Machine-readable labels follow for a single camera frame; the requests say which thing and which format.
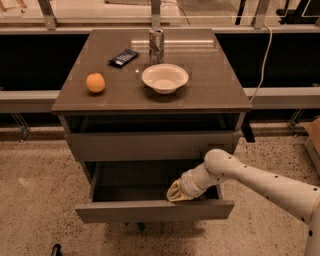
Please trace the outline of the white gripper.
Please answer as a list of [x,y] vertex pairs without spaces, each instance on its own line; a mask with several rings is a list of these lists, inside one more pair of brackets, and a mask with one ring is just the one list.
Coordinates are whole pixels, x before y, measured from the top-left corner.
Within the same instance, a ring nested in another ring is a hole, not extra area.
[[184,172],[179,180],[173,182],[167,191],[170,202],[191,201],[200,197],[205,189],[200,188],[194,181],[190,171]]

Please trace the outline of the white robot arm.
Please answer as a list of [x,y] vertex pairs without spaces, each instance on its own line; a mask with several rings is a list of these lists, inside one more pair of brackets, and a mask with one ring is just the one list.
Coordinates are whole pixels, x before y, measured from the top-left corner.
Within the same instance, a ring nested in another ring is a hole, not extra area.
[[239,181],[304,222],[309,227],[304,256],[320,256],[320,188],[249,166],[224,150],[210,150],[202,164],[173,182],[166,197],[171,202],[193,200],[227,179]]

